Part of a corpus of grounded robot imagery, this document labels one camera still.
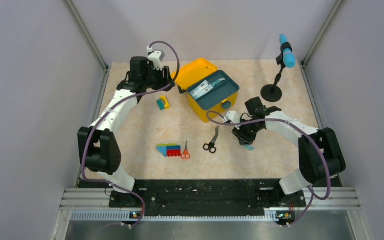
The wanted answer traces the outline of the white blue wipe sachets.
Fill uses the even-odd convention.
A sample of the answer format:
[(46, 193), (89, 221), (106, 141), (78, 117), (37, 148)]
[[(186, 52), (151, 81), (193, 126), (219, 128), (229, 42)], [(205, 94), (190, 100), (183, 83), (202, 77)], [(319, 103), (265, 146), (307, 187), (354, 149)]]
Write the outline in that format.
[(206, 95), (209, 91), (211, 91), (214, 87), (211, 86), (211, 83), (209, 83), (207, 80), (204, 80), (201, 82), (196, 88), (194, 88), (190, 95), (195, 99), (199, 99), (200, 97)]

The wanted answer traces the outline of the black handled scissors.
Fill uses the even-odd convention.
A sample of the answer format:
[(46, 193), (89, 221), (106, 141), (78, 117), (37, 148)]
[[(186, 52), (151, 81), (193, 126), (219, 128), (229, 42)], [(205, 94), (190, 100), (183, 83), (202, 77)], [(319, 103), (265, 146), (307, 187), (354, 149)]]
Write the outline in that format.
[(220, 129), (219, 126), (217, 126), (215, 128), (215, 134), (214, 134), (212, 140), (209, 143), (205, 143), (203, 145), (203, 147), (202, 147), (203, 150), (208, 151), (211, 154), (215, 154), (217, 152), (217, 148), (215, 147), (215, 143), (216, 143), (218, 136), (219, 136), (219, 129)]

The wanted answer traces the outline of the light blue plaster strip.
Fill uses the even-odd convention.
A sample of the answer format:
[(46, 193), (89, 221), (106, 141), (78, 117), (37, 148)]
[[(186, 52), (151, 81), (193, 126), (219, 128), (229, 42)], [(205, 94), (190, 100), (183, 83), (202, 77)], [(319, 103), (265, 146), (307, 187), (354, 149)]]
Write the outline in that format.
[(223, 81), (225, 81), (226, 79), (223, 77), (223, 78), (219, 78), (218, 80), (214, 81), (211, 83), (211, 86), (215, 87), (216, 85), (222, 83)]

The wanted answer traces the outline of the yellow plastic medicine box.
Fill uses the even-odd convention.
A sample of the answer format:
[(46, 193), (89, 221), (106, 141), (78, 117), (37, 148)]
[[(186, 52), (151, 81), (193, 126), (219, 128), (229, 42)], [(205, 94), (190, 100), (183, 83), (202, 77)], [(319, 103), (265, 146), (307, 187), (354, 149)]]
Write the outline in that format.
[(205, 58), (184, 65), (171, 76), (177, 77), (179, 92), (187, 94), (190, 108), (204, 123), (217, 116), (209, 111), (222, 114), (235, 105), (240, 90), (227, 73)]

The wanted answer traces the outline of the orange handled scissors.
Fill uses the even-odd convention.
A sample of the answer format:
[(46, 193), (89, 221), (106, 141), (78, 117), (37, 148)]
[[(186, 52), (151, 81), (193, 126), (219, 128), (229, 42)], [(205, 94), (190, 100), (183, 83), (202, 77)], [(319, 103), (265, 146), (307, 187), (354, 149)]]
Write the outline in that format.
[(184, 150), (183, 150), (182, 154), (180, 155), (180, 157), (182, 159), (185, 159), (185, 160), (189, 160), (191, 158), (191, 155), (188, 151), (188, 141), (187, 140), (185, 141)]

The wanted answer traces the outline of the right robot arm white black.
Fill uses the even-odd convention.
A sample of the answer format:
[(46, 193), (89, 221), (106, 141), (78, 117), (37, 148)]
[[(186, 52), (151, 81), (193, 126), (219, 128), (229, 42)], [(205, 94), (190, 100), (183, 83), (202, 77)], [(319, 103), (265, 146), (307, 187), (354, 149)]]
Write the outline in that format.
[(273, 200), (279, 206), (287, 206), (294, 194), (326, 181), (325, 195), (316, 196), (325, 200), (332, 190), (332, 176), (346, 168), (336, 133), (331, 128), (318, 129), (288, 116), (276, 106), (266, 107), (259, 97), (245, 103), (247, 119), (236, 111), (228, 111), (225, 123), (232, 123), (232, 133), (241, 146), (250, 148), (261, 130), (279, 134), (298, 148), (298, 168), (278, 181)]

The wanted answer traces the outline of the teal divided tray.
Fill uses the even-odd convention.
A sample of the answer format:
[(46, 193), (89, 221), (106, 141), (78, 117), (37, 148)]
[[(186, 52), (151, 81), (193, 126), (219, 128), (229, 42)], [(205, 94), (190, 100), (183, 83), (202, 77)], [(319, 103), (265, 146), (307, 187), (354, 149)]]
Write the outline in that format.
[[(190, 95), (190, 92), (203, 81), (206, 80), (211, 84), (220, 78), (225, 78), (225, 81), (217, 84), (204, 96), (198, 99), (194, 99)], [(223, 110), (227, 110), (234, 105), (234, 100), (229, 100), (228, 98), (234, 97), (234, 94), (237, 94), (239, 90), (240, 86), (227, 73), (225, 73), (223, 70), (217, 70), (216, 72), (208, 75), (194, 85), (190, 86), (187, 89), (187, 93), (190, 97), (192, 97), (192, 100), (194, 100), (199, 105), (199, 107), (205, 111), (208, 111), (218, 105), (220, 105)]]

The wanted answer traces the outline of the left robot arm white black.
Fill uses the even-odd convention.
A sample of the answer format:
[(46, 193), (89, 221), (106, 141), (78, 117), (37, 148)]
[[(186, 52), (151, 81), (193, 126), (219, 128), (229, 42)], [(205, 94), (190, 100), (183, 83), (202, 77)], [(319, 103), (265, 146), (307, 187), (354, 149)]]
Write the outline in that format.
[(167, 92), (175, 86), (175, 81), (170, 68), (163, 65), (162, 57), (153, 54), (134, 56), (129, 66), (130, 70), (117, 85), (111, 102), (90, 126), (79, 129), (77, 140), (84, 180), (88, 179), (86, 169), (100, 174), (103, 183), (121, 193), (121, 200), (127, 206), (134, 207), (140, 202), (141, 194), (134, 189), (135, 179), (121, 165), (122, 153), (116, 132), (143, 96)]

